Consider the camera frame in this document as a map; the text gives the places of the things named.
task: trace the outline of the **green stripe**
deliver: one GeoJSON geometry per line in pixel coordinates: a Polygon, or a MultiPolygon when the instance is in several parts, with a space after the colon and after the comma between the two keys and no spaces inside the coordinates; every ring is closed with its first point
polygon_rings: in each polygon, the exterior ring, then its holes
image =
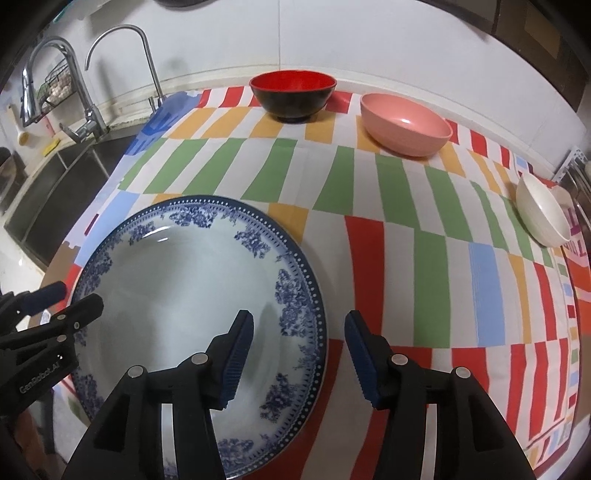
{"type": "Polygon", "coordinates": [[[550,256],[550,250],[546,247],[540,247],[542,249],[542,257],[544,257],[544,265],[546,267],[553,267],[552,257],[550,256]]]}
{"type": "Polygon", "coordinates": [[[355,150],[337,147],[329,176],[314,204],[314,210],[353,214],[353,168],[355,150]]]}
{"type": "Polygon", "coordinates": [[[449,173],[432,167],[425,167],[425,173],[446,235],[472,242],[472,233],[449,173]]]}
{"type": "Polygon", "coordinates": [[[195,155],[202,149],[207,139],[185,140],[170,155],[160,171],[156,174],[144,193],[164,193],[170,187],[184,168],[189,165],[195,155]]]}
{"type": "Polygon", "coordinates": [[[228,138],[191,180],[184,189],[183,195],[213,194],[232,165],[244,140],[244,138],[228,138]]]}
{"type": "Polygon", "coordinates": [[[278,202],[297,140],[278,138],[255,179],[242,195],[242,200],[278,202]]]}
{"type": "Polygon", "coordinates": [[[505,197],[501,198],[503,199],[503,202],[505,202],[507,215],[509,215],[509,219],[511,220],[513,228],[515,229],[517,243],[519,244],[519,249],[521,250],[521,256],[527,260],[534,261],[534,254],[531,251],[530,235],[528,234],[525,227],[521,225],[521,220],[517,217],[515,207],[513,207],[511,201],[505,197]]]}
{"type": "Polygon", "coordinates": [[[420,228],[402,159],[376,154],[375,162],[385,220],[420,228]]]}
{"type": "Polygon", "coordinates": [[[150,145],[149,149],[145,151],[144,155],[142,155],[138,159],[138,161],[135,162],[134,165],[125,174],[125,177],[123,177],[123,180],[121,180],[121,183],[119,183],[119,190],[126,190],[129,187],[129,185],[131,184],[131,182],[134,181],[134,178],[136,178],[142,167],[146,165],[148,160],[154,156],[154,154],[158,151],[158,149],[160,149],[160,147],[162,147],[164,142],[166,142],[165,138],[159,138],[152,145],[150,145]]]}
{"type": "Polygon", "coordinates": [[[488,198],[488,195],[486,194],[484,189],[475,181],[471,183],[474,187],[474,190],[476,190],[478,198],[480,198],[482,208],[484,209],[484,214],[486,215],[488,228],[491,231],[492,245],[494,247],[502,248],[503,250],[509,251],[509,246],[507,245],[507,241],[503,236],[503,231],[501,230],[501,226],[499,225],[499,220],[496,217],[494,210],[492,209],[490,198],[488,198]]]}
{"type": "Polygon", "coordinates": [[[450,347],[446,238],[414,231],[414,346],[450,347]]]}

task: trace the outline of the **stainless steel sink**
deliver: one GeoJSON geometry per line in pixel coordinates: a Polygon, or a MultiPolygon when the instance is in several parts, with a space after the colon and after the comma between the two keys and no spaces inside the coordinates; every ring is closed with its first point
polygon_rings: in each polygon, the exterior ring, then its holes
{"type": "Polygon", "coordinates": [[[66,147],[35,178],[4,228],[40,268],[47,269],[142,127],[66,147]]]}

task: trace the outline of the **screw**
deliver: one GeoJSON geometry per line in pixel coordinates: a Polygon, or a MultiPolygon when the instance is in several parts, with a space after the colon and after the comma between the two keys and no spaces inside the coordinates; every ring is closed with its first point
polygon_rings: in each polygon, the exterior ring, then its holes
{"type": "Polygon", "coordinates": [[[131,378],[137,378],[143,373],[144,373],[144,367],[141,367],[139,365],[136,365],[135,367],[131,367],[129,370],[127,370],[127,374],[131,378]]]}
{"type": "Polygon", "coordinates": [[[460,378],[470,378],[470,371],[466,367],[457,367],[456,375],[460,378]]]}
{"type": "Polygon", "coordinates": [[[394,365],[406,365],[408,363],[408,358],[401,353],[396,353],[396,355],[392,356],[392,363],[394,365]]]}
{"type": "Polygon", "coordinates": [[[195,364],[195,365],[203,365],[204,363],[206,363],[209,360],[209,357],[207,356],[206,353],[196,353],[195,355],[193,355],[191,357],[191,361],[195,364]]]}

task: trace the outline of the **wall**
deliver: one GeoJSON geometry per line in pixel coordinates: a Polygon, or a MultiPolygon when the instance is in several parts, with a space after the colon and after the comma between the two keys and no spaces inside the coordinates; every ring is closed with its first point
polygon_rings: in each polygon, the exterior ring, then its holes
{"type": "MultiPolygon", "coordinates": [[[[177,79],[164,82],[169,88],[279,65],[320,69],[453,112],[548,171],[586,132],[560,94],[517,54],[416,0],[214,0],[183,11],[152,0],[111,0],[52,30],[70,40],[82,62],[93,39],[121,22],[146,31],[161,79],[177,79]]],[[[151,83],[134,35],[113,34],[93,54],[85,78],[97,104],[151,83]]],[[[5,119],[2,124],[7,129],[5,119]]]]}

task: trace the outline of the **sponge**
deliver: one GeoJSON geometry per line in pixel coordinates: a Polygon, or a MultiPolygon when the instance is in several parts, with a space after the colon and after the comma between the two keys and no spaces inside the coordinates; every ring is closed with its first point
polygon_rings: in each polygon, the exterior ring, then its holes
{"type": "Polygon", "coordinates": [[[43,149],[43,156],[48,156],[51,152],[53,152],[57,146],[60,144],[61,140],[59,138],[55,138],[48,146],[43,149]]]}

